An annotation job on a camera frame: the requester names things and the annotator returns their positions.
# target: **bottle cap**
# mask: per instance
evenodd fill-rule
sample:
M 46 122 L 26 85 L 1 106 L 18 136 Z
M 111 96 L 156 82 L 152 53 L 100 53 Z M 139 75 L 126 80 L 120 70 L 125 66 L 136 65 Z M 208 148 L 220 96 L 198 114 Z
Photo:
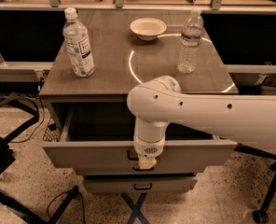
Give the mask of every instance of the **bottle cap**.
M 190 13 L 191 15 L 200 15 L 201 14 L 201 9 L 199 8 L 199 7 L 193 7 L 192 9 L 191 9 L 191 13 Z
M 73 7 L 66 8 L 64 14 L 67 20 L 75 20 L 78 17 L 76 10 Z

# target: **desk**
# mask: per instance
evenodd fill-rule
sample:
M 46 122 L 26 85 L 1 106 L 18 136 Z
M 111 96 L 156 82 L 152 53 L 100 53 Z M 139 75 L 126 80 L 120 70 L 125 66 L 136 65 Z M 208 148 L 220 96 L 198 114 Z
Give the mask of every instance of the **desk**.
M 139 170 L 133 150 L 134 117 L 126 96 L 154 77 L 175 77 L 184 93 L 237 94 L 209 36 L 200 47 L 196 71 L 176 70 L 179 31 L 187 16 L 178 11 L 93 10 L 79 12 L 89 29 L 95 72 L 77 77 L 62 46 L 40 92 L 60 133 L 60 142 L 44 149 L 55 167 L 74 168 L 89 192 L 189 190 L 196 173 L 221 165 L 236 143 L 171 126 L 167 144 L 153 170 Z M 163 20 L 167 32 L 145 42 L 130 30 L 142 17 Z

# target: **concrete floor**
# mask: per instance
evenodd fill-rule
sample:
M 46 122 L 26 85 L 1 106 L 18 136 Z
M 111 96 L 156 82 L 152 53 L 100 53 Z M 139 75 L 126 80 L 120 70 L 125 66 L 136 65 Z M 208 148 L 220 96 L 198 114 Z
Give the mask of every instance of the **concrete floor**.
M 273 172 L 271 161 L 233 152 L 224 166 L 207 167 L 198 174 L 195 188 L 189 192 L 150 192 L 141 206 L 140 219 L 132 217 L 132 210 L 120 193 L 89 194 L 82 185 L 82 177 L 71 169 L 55 169 L 42 148 L 45 121 L 28 142 L 10 144 L 15 162 L 0 176 L 0 189 L 45 220 L 48 204 L 58 194 L 79 185 L 84 198 L 86 223 L 152 223 L 152 224 L 251 224 L 252 212 L 262 204 Z M 0 109 L 0 135 L 5 136 L 27 115 L 14 108 Z M 37 126 L 29 128 L 16 141 L 27 138 Z M 126 194 L 136 204 L 140 194 Z M 50 207 L 55 210 L 56 204 Z M 269 223 L 276 224 L 276 195 L 268 211 Z M 21 218 L 0 204 L 0 223 L 22 224 Z M 81 199 L 72 200 L 61 224 L 82 223 Z

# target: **white bowl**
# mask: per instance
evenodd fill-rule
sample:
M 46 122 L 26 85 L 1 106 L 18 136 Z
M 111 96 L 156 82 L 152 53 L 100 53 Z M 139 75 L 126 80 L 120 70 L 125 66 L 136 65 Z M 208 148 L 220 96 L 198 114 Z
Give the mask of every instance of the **white bowl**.
M 167 25 L 164 21 L 152 18 L 143 18 L 133 21 L 130 25 L 131 30 L 138 35 L 138 37 L 145 41 L 151 41 L 163 34 Z

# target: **robotic arm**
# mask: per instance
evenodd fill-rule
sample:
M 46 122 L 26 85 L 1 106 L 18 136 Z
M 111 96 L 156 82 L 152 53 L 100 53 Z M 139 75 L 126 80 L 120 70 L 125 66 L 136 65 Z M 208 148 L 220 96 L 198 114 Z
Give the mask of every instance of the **robotic arm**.
M 276 153 L 276 96 L 188 95 L 166 76 L 133 88 L 127 103 L 141 169 L 156 164 L 169 123 Z

